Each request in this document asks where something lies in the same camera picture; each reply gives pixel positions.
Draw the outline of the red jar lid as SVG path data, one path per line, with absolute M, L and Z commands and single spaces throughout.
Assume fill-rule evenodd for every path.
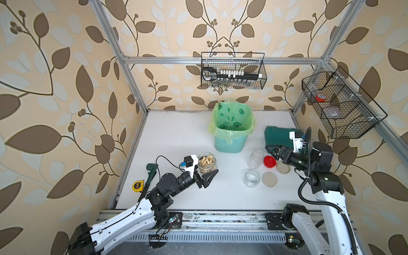
M 268 169 L 272 169 L 277 165 L 277 161 L 272 156 L 266 156 L 263 160 L 263 165 Z

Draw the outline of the beige-lid jar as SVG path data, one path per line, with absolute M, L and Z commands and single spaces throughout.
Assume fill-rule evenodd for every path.
M 200 154 L 198 156 L 198 169 L 201 174 L 207 174 L 218 169 L 215 156 L 210 152 Z
M 260 175 L 256 170 L 247 170 L 244 174 L 243 181 L 246 186 L 254 188 L 260 182 Z

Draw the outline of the beige jar lid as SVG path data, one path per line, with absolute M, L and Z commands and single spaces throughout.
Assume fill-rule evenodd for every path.
M 262 176 L 263 184 L 268 188 L 273 188 L 278 184 L 278 178 L 274 173 L 266 172 Z
M 284 164 L 283 162 L 278 162 L 277 165 L 276 165 L 276 170 L 280 174 L 286 175 L 286 174 L 290 173 L 291 167 Z

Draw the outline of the green plastic trash bin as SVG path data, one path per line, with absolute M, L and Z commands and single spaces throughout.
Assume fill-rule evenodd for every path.
M 243 103 L 218 103 L 212 113 L 209 132 L 214 136 L 215 148 L 222 153 L 239 153 L 256 121 L 251 108 Z

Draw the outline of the yellow-green bin liner bag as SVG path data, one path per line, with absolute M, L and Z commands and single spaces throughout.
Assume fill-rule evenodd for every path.
M 232 143 L 234 139 L 249 136 L 256 125 L 251 108 L 238 102 L 218 103 L 212 113 L 209 132 L 214 137 Z

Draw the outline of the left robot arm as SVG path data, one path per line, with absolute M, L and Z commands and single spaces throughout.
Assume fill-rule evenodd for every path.
M 197 170 L 183 172 L 179 177 L 163 175 L 157 185 L 135 206 L 99 224 L 79 225 L 72 235 L 67 255 L 105 255 L 130 237 L 155 227 L 171 224 L 168 208 L 173 197 L 197 184 L 207 188 L 219 172 L 215 169 L 204 175 Z

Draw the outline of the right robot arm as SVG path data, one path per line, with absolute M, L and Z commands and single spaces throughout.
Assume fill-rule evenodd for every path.
M 301 153 L 287 146 L 267 145 L 266 150 L 276 160 L 304 172 L 298 196 L 302 202 L 320 207 L 329 239 L 323 237 L 303 205 L 287 204 L 279 220 L 281 226 L 298 231 L 313 255 L 360 255 L 362 251 L 347 212 L 343 185 L 330 171 L 332 147 L 314 142 L 306 145 Z

